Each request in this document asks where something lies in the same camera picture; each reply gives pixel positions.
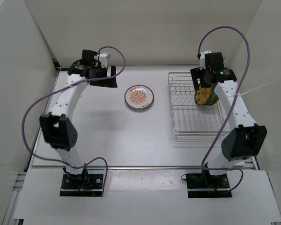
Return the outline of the teal blue patterned plate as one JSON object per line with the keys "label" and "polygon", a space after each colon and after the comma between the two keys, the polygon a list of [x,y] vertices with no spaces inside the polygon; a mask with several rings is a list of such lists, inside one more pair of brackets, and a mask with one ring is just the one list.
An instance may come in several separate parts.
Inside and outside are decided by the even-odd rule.
{"label": "teal blue patterned plate", "polygon": [[210,99],[209,99],[209,102],[208,102],[208,105],[213,105],[213,101],[217,98],[217,95],[215,94],[215,92],[213,91],[212,92],[212,95],[210,96]]}

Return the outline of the yellow brown rear plate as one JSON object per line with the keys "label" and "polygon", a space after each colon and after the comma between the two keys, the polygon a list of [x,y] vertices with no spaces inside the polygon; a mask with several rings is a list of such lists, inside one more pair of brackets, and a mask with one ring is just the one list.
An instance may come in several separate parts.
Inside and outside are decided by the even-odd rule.
{"label": "yellow brown rear plate", "polygon": [[213,104],[216,104],[216,102],[219,100],[219,97],[216,95],[214,100],[213,100]]}

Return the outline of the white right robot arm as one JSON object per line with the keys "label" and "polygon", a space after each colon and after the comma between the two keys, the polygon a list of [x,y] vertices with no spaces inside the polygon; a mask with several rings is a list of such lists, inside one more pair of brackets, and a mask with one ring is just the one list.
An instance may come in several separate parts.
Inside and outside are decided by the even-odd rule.
{"label": "white right robot arm", "polygon": [[203,162],[200,180],[210,188],[218,186],[221,177],[237,163],[259,154],[267,129],[257,124],[238,96],[236,75],[224,67],[222,53],[204,51],[199,53],[199,60],[200,66],[191,70],[195,90],[209,90],[219,98],[226,113],[223,125],[230,128],[221,143],[221,152]]}

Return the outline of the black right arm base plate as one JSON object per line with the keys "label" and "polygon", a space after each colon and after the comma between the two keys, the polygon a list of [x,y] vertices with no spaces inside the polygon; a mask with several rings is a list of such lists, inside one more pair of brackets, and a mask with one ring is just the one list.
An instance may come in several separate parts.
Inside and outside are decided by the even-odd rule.
{"label": "black right arm base plate", "polygon": [[186,181],[188,198],[231,198],[229,180],[226,174],[211,176],[204,173],[183,174]]}

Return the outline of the yellow patterned plate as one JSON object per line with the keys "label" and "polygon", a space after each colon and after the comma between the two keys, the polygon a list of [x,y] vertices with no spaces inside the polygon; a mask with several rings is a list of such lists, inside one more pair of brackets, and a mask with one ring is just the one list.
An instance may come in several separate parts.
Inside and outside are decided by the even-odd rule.
{"label": "yellow patterned plate", "polygon": [[211,100],[212,89],[203,88],[199,85],[199,89],[195,92],[195,103],[197,105],[208,105]]}

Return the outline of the white zip tie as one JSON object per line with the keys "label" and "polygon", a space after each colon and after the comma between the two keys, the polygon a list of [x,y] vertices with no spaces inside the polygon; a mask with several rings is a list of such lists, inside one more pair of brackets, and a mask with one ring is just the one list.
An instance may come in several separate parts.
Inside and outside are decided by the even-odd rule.
{"label": "white zip tie", "polygon": [[243,92],[243,93],[235,93],[235,94],[232,95],[232,96],[233,96],[233,97],[234,97],[234,96],[242,97],[243,95],[246,95],[246,94],[248,94],[248,93],[250,93],[250,92],[259,90],[259,89],[264,88],[264,87],[266,87],[266,86],[268,86],[268,85],[270,85],[270,84],[272,84],[272,83],[275,83],[275,82],[279,81],[280,79],[281,79],[281,78],[277,78],[277,79],[272,80],[272,81],[270,81],[270,82],[267,82],[267,83],[265,83],[265,84],[259,85],[258,87],[255,87],[255,88],[253,88],[253,89],[251,89],[251,90],[248,90],[248,91],[246,91],[246,92]]}

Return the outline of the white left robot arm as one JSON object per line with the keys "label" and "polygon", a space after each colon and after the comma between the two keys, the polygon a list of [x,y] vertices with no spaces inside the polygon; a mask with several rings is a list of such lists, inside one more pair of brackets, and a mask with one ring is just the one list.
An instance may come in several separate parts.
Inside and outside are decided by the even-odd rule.
{"label": "white left robot arm", "polygon": [[[87,169],[75,148],[78,132],[72,124],[72,116],[82,92],[88,84],[93,86],[116,88],[116,80],[108,79],[107,73],[115,75],[115,66],[108,67],[108,53],[83,50],[80,60],[75,61],[68,73],[63,90],[48,113],[39,117],[44,140],[61,157],[67,165],[63,168],[67,179],[77,187],[83,188],[89,182]],[[99,78],[97,82],[89,82],[91,78]]]}

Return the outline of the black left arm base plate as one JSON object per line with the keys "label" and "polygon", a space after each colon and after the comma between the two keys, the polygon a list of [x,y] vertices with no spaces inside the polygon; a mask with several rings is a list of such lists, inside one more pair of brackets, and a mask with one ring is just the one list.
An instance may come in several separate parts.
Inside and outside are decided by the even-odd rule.
{"label": "black left arm base plate", "polygon": [[67,197],[102,197],[103,186],[103,174],[87,172],[82,178],[66,173],[62,177],[59,195]]}

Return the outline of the white plate orange sunburst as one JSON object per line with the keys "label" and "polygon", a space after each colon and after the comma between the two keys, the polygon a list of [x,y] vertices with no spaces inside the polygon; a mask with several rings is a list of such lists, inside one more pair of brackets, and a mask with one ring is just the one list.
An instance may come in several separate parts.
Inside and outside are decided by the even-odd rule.
{"label": "white plate orange sunburst", "polygon": [[155,96],[153,91],[145,85],[134,85],[124,94],[125,104],[133,108],[146,108],[153,105]]}

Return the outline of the green rimmed white plate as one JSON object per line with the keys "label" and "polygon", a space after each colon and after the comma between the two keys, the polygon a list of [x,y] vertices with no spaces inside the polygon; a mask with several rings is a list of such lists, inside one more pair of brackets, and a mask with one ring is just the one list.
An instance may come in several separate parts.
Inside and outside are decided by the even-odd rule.
{"label": "green rimmed white plate", "polygon": [[144,112],[148,111],[150,108],[151,108],[151,106],[146,107],[146,108],[133,108],[133,107],[130,107],[129,105],[127,105],[127,109],[129,109],[130,111],[135,112],[135,113],[144,113]]}

